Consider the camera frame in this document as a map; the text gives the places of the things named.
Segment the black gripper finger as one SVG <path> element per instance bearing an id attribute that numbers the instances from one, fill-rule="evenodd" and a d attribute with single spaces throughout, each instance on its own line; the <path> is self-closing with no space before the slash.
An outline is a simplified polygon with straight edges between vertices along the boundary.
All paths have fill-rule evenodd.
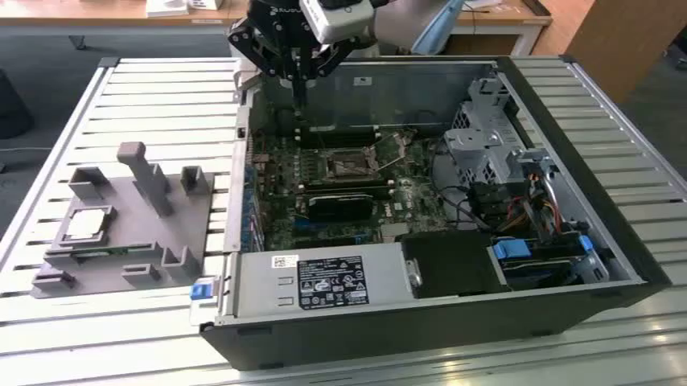
<path id="1" fill-rule="evenodd" d="M 300 109 L 307 106 L 307 82 L 328 76 L 355 49 L 355 38 L 338 41 L 322 52 L 300 48 Z"/>
<path id="2" fill-rule="evenodd" d="M 251 63 L 271 77 L 291 85 L 294 108 L 300 109 L 300 74 L 282 22 L 268 22 L 262 30 L 250 19 L 238 22 L 228 41 Z"/>

